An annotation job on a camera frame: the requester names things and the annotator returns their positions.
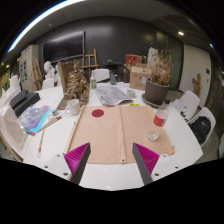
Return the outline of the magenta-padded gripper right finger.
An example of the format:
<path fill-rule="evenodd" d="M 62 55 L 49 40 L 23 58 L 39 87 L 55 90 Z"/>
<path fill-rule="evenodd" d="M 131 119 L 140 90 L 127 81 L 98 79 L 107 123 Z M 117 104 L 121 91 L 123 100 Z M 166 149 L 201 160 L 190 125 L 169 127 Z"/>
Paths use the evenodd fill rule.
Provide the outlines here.
<path fill-rule="evenodd" d="M 133 144 L 132 153 L 145 185 L 181 169 L 181 166 L 167 154 L 159 155 L 137 143 Z"/>

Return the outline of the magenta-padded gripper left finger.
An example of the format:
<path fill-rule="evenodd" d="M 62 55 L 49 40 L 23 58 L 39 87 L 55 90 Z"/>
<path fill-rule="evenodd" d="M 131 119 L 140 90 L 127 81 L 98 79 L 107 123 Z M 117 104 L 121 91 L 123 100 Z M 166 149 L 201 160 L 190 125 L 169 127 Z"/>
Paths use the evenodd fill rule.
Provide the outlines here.
<path fill-rule="evenodd" d="M 42 169 L 78 185 L 90 153 L 90 144 L 85 143 L 66 154 L 56 154 Z"/>

